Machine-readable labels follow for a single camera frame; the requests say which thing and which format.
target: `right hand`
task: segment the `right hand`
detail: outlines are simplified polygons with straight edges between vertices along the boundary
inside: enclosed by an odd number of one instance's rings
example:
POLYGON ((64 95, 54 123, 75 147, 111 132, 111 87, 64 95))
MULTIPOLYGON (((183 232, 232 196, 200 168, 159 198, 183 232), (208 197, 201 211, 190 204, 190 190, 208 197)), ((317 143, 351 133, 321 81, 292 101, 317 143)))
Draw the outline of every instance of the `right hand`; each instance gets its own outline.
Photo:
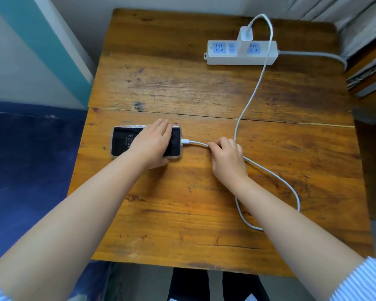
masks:
POLYGON ((217 143, 209 142, 212 168, 217 179, 231 192, 248 177, 242 147, 233 139, 221 137, 217 143))

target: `forearm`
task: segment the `forearm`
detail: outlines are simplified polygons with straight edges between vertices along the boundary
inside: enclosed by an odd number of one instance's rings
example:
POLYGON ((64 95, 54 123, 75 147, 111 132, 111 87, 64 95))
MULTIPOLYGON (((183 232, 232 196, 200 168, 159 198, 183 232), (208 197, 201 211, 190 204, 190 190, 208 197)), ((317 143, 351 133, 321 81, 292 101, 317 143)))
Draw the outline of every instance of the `forearm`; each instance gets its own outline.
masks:
POLYGON ((0 258, 0 289, 66 299, 143 169, 127 151, 58 204, 0 258))
POLYGON ((327 300, 363 258, 251 179, 233 191, 317 300, 327 300))

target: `hand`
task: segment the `hand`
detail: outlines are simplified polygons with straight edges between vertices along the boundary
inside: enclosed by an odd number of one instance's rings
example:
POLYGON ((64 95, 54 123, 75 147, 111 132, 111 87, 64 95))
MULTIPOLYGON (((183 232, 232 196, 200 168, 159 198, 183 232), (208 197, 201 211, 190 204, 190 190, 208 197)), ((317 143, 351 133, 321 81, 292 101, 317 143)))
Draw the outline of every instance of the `hand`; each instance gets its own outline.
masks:
POLYGON ((172 125, 159 118, 146 126, 133 140, 127 152, 144 161, 145 169, 153 169, 168 164, 163 154, 170 142, 172 125))
POLYGON ((209 142, 208 146, 212 150, 214 175, 233 192, 234 188, 248 177, 242 147, 227 137, 221 137, 217 143, 209 142))

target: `blue striped shirt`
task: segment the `blue striped shirt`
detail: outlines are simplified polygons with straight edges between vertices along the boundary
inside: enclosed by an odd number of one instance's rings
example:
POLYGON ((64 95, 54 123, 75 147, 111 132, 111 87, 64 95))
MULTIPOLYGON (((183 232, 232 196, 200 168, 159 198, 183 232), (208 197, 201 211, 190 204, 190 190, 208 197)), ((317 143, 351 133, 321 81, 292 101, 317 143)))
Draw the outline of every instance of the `blue striped shirt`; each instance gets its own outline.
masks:
MULTIPOLYGON (((253 295, 248 300, 255 301, 253 295)), ((330 301, 376 300, 376 259, 368 257, 334 291, 330 301)), ((11 301, 0 291, 0 301, 11 301)))

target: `teal wall stripe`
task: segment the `teal wall stripe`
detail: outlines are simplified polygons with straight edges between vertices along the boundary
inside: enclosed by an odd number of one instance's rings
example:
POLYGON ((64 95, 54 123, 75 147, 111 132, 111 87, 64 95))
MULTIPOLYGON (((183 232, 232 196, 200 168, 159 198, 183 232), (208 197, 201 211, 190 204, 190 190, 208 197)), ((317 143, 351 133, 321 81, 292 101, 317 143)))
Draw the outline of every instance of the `teal wall stripe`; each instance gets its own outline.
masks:
POLYGON ((35 1, 0 0, 0 14, 75 98, 87 107, 92 87, 35 1))

